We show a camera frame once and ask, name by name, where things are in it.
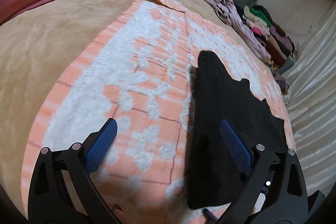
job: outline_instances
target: satin curtain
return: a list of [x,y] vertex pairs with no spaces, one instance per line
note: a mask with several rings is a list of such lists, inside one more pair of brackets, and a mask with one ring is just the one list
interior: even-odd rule
[[283,76],[287,104],[308,194],[328,194],[336,180],[336,4],[299,45],[298,61]]

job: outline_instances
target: blue textured pad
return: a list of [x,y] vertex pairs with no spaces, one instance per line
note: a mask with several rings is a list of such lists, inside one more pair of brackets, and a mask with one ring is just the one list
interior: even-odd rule
[[220,123],[220,134],[240,172],[250,175],[252,157],[227,120]]
[[91,146],[85,158],[85,171],[89,175],[96,172],[117,135],[117,122],[111,120]]

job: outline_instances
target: pile of clothes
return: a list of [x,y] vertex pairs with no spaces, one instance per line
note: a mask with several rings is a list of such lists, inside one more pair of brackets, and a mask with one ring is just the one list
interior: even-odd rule
[[260,5],[239,7],[233,0],[205,0],[217,16],[232,26],[252,52],[269,65],[283,95],[289,85],[280,75],[294,65],[294,44],[267,9]]

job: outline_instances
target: beige bedspread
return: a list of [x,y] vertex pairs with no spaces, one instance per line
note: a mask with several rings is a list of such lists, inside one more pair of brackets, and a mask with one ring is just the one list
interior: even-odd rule
[[[225,28],[252,54],[203,0],[177,1]],[[0,26],[0,182],[21,212],[22,161],[31,126],[43,101],[90,40],[133,2],[56,0]],[[294,141],[288,144],[295,148]]]

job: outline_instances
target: silver screw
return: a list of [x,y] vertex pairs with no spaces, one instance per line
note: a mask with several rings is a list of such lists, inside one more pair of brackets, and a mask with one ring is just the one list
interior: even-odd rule
[[74,143],[72,146],[71,146],[71,148],[73,149],[73,150],[78,150],[78,149],[80,149],[81,148],[81,144],[80,143]]
[[264,151],[264,150],[265,150],[265,146],[263,146],[262,144],[257,144],[257,145],[256,145],[256,148],[257,148],[259,151]]
[[49,151],[49,148],[44,147],[44,148],[41,149],[41,154],[44,155],[44,154],[48,153],[48,151]]
[[293,150],[293,149],[288,149],[288,153],[289,153],[291,156],[294,156],[294,155],[295,155],[295,150]]

